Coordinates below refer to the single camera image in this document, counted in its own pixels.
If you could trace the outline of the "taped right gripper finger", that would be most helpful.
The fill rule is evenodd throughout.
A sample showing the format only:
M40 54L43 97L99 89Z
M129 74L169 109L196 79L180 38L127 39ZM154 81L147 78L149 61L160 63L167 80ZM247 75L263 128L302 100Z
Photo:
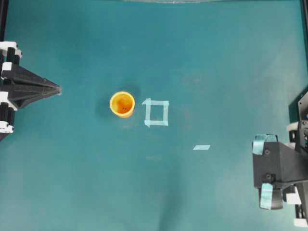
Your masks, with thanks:
M259 207L265 210L279 210L283 208L282 190L272 184L262 183L258 189Z
M252 152L253 154L263 154L265 142L277 142L278 136L274 134L257 134L253 140Z

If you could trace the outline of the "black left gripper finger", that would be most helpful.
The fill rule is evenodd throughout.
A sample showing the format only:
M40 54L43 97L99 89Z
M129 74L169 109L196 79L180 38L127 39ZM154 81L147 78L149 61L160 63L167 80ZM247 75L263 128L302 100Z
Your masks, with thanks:
M9 108L12 108L16 111L20 108L26 107L31 103L61 93L61 89L46 89L46 91L42 92L11 90L9 92Z
M61 88L59 85L49 81L48 79L42 78L16 64L12 64L12 73L13 80L16 80L17 82L26 83L29 85L50 87L55 89Z

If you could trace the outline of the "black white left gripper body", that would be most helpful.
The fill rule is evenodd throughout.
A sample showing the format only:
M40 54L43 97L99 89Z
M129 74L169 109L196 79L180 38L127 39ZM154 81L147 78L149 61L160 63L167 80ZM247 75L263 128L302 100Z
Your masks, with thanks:
M13 89L14 82L4 77L4 71L12 71L13 64L19 65L23 56L18 44L14 41L0 42L0 132L14 132L14 117L18 110L9 99L9 94Z

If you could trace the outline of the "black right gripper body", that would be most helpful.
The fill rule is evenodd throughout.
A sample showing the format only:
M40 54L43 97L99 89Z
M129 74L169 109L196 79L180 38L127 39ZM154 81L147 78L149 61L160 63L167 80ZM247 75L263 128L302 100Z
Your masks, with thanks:
M308 155L281 142L265 142L262 154L253 154L254 187L281 185L308 179Z

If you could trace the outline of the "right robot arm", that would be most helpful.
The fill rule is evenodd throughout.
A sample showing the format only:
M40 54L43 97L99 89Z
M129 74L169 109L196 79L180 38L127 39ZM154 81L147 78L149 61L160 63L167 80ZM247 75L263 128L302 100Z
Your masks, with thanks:
M304 218L308 210L308 96L297 103L298 121L287 126L289 142L277 135L257 134L252 143L254 187L266 210L294 204Z

